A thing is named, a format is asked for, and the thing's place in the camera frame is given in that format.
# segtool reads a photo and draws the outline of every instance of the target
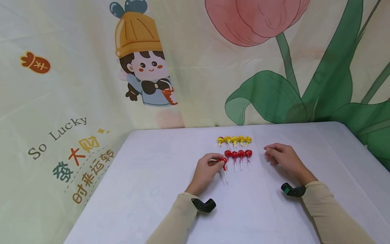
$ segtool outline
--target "beige sleeve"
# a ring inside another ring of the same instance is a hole
[[[334,199],[326,185],[314,181],[305,187],[306,192],[302,199],[314,218],[322,243],[375,243]]]
[[[167,216],[146,241],[146,244],[185,244],[187,234],[198,210],[191,199],[198,198],[189,193],[177,196]]]

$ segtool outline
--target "black wrist device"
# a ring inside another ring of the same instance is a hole
[[[194,204],[195,208],[205,213],[210,213],[217,206],[214,200],[211,198],[206,203],[203,203],[198,198],[192,198],[191,201]]]
[[[297,198],[303,196],[305,194],[305,192],[306,192],[306,187],[304,185],[292,188],[290,186],[290,184],[288,184],[288,183],[284,183],[282,185],[281,189],[288,196],[293,196],[293,197],[297,197]]]

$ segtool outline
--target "blue shirt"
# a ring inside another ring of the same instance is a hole
[[[154,107],[167,107],[171,106],[168,100],[165,98],[163,91],[160,89],[156,89],[156,92],[153,94],[146,94],[141,86],[141,80],[139,80],[133,74],[127,74],[127,82],[134,87],[138,93],[141,94],[142,101],[145,105],[154,106]]]

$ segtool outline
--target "cartoon face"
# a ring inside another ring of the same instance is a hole
[[[127,64],[127,68],[140,80],[158,80],[169,76],[165,60],[152,51],[134,53],[134,60]]]

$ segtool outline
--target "orange carrot icon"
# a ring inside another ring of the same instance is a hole
[[[50,63],[45,58],[35,56],[32,52],[26,52],[24,56],[20,56],[21,65],[30,70],[45,74],[50,70]]]

